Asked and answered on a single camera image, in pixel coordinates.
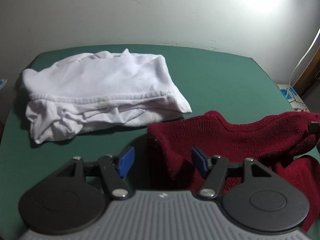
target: black circular pad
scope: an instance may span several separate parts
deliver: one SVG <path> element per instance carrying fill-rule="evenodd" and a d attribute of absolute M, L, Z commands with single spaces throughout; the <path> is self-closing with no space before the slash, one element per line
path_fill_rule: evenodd
<path fill-rule="evenodd" d="M 280 232 L 300 226 L 309 201 L 280 177 L 251 178 L 225 193 L 222 206 L 242 226 L 262 232 Z"/>
<path fill-rule="evenodd" d="M 74 178 L 44 180 L 20 199 L 19 212 L 31 230 L 46 235 L 73 233 L 94 223 L 104 212 L 104 195 Z"/>
<path fill-rule="evenodd" d="M 249 198 L 250 204 L 261 211 L 274 212 L 287 204 L 287 198 L 279 192 L 261 190 L 253 193 Z"/>

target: gray ribbed base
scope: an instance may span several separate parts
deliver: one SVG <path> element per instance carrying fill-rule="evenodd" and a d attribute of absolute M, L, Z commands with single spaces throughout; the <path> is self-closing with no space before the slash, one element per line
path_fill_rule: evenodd
<path fill-rule="evenodd" d="M 295 230 L 278 236 L 247 232 L 226 219 L 215 202 L 201 201 L 190 191 L 136 191 L 113 201 L 88 228 L 65 236 L 27 231 L 20 240 L 310 240 Z"/>

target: folded white cloth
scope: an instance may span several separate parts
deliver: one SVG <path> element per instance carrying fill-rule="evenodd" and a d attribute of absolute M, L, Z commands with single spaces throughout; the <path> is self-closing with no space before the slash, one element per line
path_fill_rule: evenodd
<path fill-rule="evenodd" d="M 191 113 L 162 55 L 101 51 L 22 73 L 31 101 L 26 117 L 36 143 L 115 125 L 145 126 Z"/>

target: wooden door frame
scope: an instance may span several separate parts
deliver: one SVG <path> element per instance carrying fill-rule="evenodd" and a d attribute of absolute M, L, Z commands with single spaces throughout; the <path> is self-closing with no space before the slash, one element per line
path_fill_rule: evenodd
<path fill-rule="evenodd" d="M 309 65 L 299 77 L 293 88 L 302 96 L 316 82 L 316 74 L 320 71 L 320 47 L 316 51 Z"/>

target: white wall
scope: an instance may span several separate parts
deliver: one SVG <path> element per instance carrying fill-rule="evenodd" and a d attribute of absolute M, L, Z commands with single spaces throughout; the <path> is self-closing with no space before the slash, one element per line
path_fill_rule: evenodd
<path fill-rule="evenodd" d="M 319 26 L 320 0 L 0 0 L 0 78 L 9 79 L 0 91 L 0 120 L 18 73 L 44 51 L 117 43 L 196 47 L 252 57 L 286 83 Z"/>

